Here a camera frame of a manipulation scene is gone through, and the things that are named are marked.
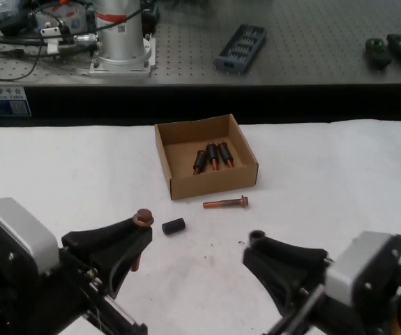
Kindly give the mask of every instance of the cardboard box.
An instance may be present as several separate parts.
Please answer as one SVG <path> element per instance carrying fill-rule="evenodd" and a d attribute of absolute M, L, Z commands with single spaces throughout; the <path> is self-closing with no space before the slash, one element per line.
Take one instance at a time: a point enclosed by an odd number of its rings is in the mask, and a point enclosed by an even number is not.
<path fill-rule="evenodd" d="M 254 186 L 259 164 L 235 118 L 230 115 L 199 121 L 156 124 L 156 144 L 171 199 Z M 201 174 L 192 175 L 199 149 L 225 141 L 234 167 L 219 159 L 219 170 L 208 162 Z"/>

